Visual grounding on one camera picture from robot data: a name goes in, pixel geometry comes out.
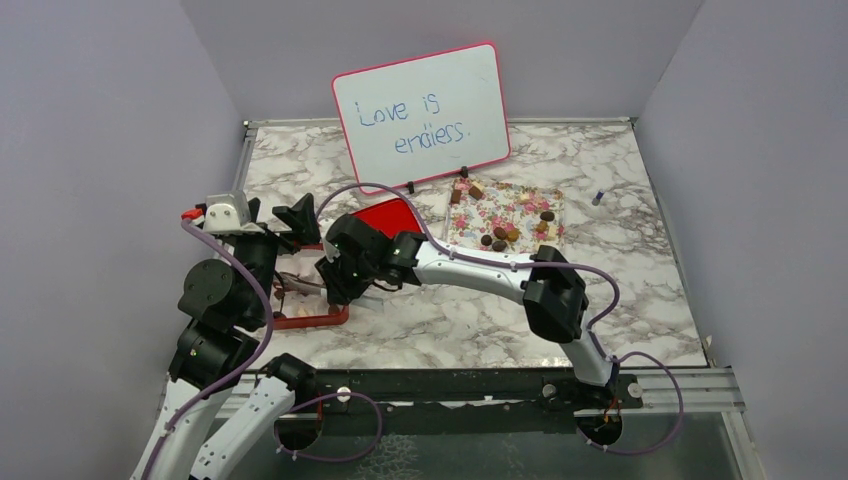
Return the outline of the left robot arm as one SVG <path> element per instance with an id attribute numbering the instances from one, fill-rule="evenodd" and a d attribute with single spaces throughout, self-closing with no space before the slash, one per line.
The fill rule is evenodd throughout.
<path id="1" fill-rule="evenodd" d="M 282 354 L 261 368 L 251 400 L 218 433 L 208 433 L 242 374 L 270 343 L 278 257 L 320 240 L 312 194 L 273 208 L 288 227 L 282 233 L 259 222 L 260 205 L 234 191 L 212 195 L 181 216 L 182 228 L 217 255 L 194 265 L 184 280 L 178 308 L 190 321 L 178 337 L 135 479 L 223 478 L 277 417 L 306 408 L 317 394 L 315 368 Z"/>

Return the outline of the metal tongs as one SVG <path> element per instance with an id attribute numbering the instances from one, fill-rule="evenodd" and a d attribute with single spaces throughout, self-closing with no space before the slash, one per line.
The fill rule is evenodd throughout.
<path id="1" fill-rule="evenodd" d="M 281 273 L 282 285 L 286 290 L 295 291 L 304 295 L 312 295 L 326 300 L 328 303 L 329 297 L 326 288 L 323 284 L 310 282 L 300 277 Z M 362 296 L 347 303 L 347 306 L 355 306 L 365 308 L 377 313 L 384 312 L 384 301 L 381 298 L 373 296 Z"/>

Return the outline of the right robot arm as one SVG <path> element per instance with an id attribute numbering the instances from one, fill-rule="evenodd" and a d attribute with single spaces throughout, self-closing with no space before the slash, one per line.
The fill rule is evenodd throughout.
<path id="1" fill-rule="evenodd" d="M 600 407 L 617 392 L 617 369 L 601 353 L 585 318 L 589 307 L 581 266 L 559 250 L 542 246 L 532 254 L 505 254 L 449 246 L 425 233 L 388 237 L 346 214 L 322 240 L 315 268 L 328 300 L 349 305 L 376 282 L 448 285 L 492 294 L 520 305 L 530 331 L 561 347 L 577 379 L 577 393 Z"/>

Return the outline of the red box lid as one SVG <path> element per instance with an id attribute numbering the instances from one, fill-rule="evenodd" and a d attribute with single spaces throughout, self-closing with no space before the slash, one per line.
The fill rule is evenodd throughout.
<path id="1" fill-rule="evenodd" d="M 394 238 L 404 232 L 421 233 L 422 229 L 411 208 L 400 198 L 386 200 L 352 213 L 352 216 Z"/>

